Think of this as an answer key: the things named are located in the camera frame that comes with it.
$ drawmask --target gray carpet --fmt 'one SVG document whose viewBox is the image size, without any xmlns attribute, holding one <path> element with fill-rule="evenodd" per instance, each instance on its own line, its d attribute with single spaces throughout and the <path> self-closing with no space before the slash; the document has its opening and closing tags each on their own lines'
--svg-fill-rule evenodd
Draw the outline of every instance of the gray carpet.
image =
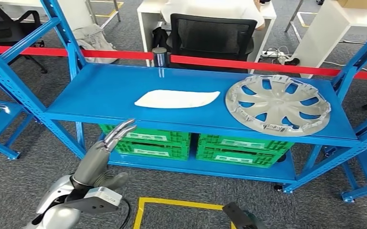
<svg viewBox="0 0 367 229">
<path fill-rule="evenodd" d="M 297 46 L 295 36 L 283 32 L 296 5 L 296 0 L 274 1 L 278 20 L 275 23 L 267 47 L 287 45 L 290 52 Z M 142 50 L 136 17 L 140 0 L 126 0 L 121 8 L 122 22 L 116 20 L 106 27 L 106 37 L 119 50 Z M 107 12 L 103 5 L 95 5 L 98 12 Z M 301 11 L 317 12 L 314 0 L 305 1 Z M 305 28 L 299 26 L 301 34 Z M 351 33 L 351 40 L 365 40 L 367 34 Z M 55 33 L 44 37 L 47 46 L 59 47 Z M 340 44 L 328 57 L 329 61 L 345 63 L 360 48 L 360 45 Z M 30 61 L 19 60 L 13 69 L 33 90 L 45 105 L 49 105 L 69 82 L 67 61 L 58 57 L 36 57 L 49 69 L 40 74 Z M 143 61 L 120 60 L 121 64 L 143 64 Z M 0 99 L 8 99 L 0 91 Z M 353 126 L 367 119 L 367 111 L 360 106 L 367 103 L 367 81 L 354 80 L 344 102 L 345 111 Z M 2 136 L 4 140 L 14 130 L 14 123 Z M 72 123 L 64 126 L 75 133 Z M 90 146 L 100 134 L 96 125 L 85 125 L 86 144 Z M 52 182 L 60 176 L 73 172 L 78 159 L 44 126 L 30 123 L 14 143 L 13 148 L 22 152 L 21 158 L 9 161 L 0 155 L 0 229 L 16 229 L 26 225 L 34 216 L 39 199 Z M 293 147 L 295 165 L 300 171 L 310 146 L 296 144 Z M 359 182 L 364 176 L 355 161 L 353 169 Z M 338 167 L 311 183 L 301 187 L 292 195 L 275 192 L 273 184 L 242 179 L 198 176 L 128 167 L 111 167 L 115 172 L 126 171 L 131 179 L 120 192 L 133 205 L 134 222 L 139 197 L 170 198 L 212 204 L 236 201 L 248 209 L 271 229 L 367 229 L 367 198 L 355 204 L 345 204 L 339 193 L 348 190 L 343 170 Z M 97 216 L 83 215 L 76 228 L 116 229 L 126 214 L 121 211 Z M 146 205 L 141 224 L 142 229 L 188 228 L 228 229 L 229 220 L 222 212 L 160 204 Z"/>
</svg>

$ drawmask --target mesh chair back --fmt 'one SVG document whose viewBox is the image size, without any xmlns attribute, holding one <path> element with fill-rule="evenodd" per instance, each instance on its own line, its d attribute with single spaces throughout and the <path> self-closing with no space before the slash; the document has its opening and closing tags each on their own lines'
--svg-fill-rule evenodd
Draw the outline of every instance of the mesh chair back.
<svg viewBox="0 0 367 229">
<path fill-rule="evenodd" d="M 172 54 L 242 60 L 257 21 L 171 15 Z"/>
</svg>

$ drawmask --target cardboard box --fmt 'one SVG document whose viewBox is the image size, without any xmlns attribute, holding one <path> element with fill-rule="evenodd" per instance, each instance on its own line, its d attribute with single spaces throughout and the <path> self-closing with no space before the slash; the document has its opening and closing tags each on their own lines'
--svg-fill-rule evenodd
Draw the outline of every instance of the cardboard box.
<svg viewBox="0 0 367 229">
<path fill-rule="evenodd" d="M 338 0 L 343 8 L 366 9 L 367 0 Z"/>
</svg>

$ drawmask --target green plastic crate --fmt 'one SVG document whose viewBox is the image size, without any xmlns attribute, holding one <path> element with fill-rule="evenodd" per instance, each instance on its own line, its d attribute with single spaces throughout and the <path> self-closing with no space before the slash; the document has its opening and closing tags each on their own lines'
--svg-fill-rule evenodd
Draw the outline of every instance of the green plastic crate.
<svg viewBox="0 0 367 229">
<path fill-rule="evenodd" d="M 199 145 L 227 147 L 243 151 L 251 149 L 257 153 L 277 152 L 278 154 L 284 154 L 294 145 L 294 142 L 200 134 Z"/>
<path fill-rule="evenodd" d="M 115 125 L 99 124 L 100 128 L 105 134 L 108 134 Z M 156 130 L 156 129 L 143 129 L 137 128 L 133 132 L 127 133 L 123 138 L 124 141 L 141 142 L 141 143 L 154 143 L 154 144 L 168 144 L 176 146 L 189 146 L 190 133 Z"/>
<path fill-rule="evenodd" d="M 212 146 L 198 146 L 196 159 L 269 168 L 283 156 L 283 154 L 256 153 L 252 151 L 232 150 Z"/>
<path fill-rule="evenodd" d="M 189 156 L 189 146 L 159 145 L 124 140 L 116 145 L 116 150 L 120 154 L 152 156 L 176 160 L 187 160 Z"/>
</svg>

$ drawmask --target power strip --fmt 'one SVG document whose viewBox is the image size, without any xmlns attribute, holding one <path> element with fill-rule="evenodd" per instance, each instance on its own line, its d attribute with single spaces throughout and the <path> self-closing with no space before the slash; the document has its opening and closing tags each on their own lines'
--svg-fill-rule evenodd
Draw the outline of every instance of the power strip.
<svg viewBox="0 0 367 229">
<path fill-rule="evenodd" d="M 272 57 L 277 58 L 279 56 L 284 56 L 284 52 L 276 52 L 276 51 L 262 51 L 261 57 Z"/>
</svg>

